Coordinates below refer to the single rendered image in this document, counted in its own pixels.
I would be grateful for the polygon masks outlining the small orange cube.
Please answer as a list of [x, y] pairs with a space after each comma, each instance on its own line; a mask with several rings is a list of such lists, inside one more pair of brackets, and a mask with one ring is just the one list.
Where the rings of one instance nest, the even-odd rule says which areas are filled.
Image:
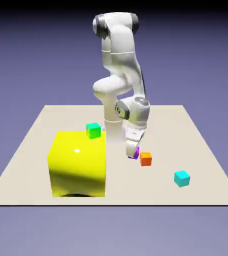
[[141, 152], [140, 153], [140, 164], [142, 167], [151, 166], [152, 155], [150, 152]]

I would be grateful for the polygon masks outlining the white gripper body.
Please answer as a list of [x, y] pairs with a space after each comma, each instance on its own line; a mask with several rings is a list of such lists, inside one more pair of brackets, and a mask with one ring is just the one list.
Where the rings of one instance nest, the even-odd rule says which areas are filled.
[[128, 157], [133, 157], [137, 147], [140, 144], [141, 139], [144, 136], [143, 131], [132, 131], [128, 132], [125, 137], [126, 141], [126, 155]]

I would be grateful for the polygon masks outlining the small cyan cube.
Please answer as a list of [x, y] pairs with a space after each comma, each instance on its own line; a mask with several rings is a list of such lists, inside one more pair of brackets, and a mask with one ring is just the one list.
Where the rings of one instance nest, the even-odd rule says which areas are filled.
[[181, 188], [189, 185], [190, 182], [190, 175], [184, 171], [176, 171], [174, 173], [174, 182]]

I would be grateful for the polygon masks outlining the large yellow box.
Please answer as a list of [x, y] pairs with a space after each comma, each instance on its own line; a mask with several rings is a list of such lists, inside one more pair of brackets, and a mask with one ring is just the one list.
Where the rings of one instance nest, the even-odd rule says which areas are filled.
[[106, 133], [90, 139], [85, 131], [57, 132], [49, 150], [52, 195], [104, 197], [106, 187]]

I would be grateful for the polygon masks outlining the small green cube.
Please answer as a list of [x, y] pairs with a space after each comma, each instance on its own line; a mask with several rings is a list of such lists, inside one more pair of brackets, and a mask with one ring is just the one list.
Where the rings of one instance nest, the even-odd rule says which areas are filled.
[[86, 135], [89, 139], [99, 138], [101, 136], [101, 126], [97, 122], [86, 124]]

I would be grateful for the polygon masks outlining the small purple cube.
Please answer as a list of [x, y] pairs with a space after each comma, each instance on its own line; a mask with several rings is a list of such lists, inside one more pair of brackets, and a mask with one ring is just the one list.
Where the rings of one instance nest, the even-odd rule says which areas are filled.
[[131, 156], [129, 156], [128, 158], [130, 158], [130, 159], [138, 159], [138, 157], [139, 157], [139, 147], [137, 147], [137, 149], [136, 149], [136, 151], [135, 151], [135, 153], [134, 153], [134, 155], [133, 155], [133, 157], [131, 157]]

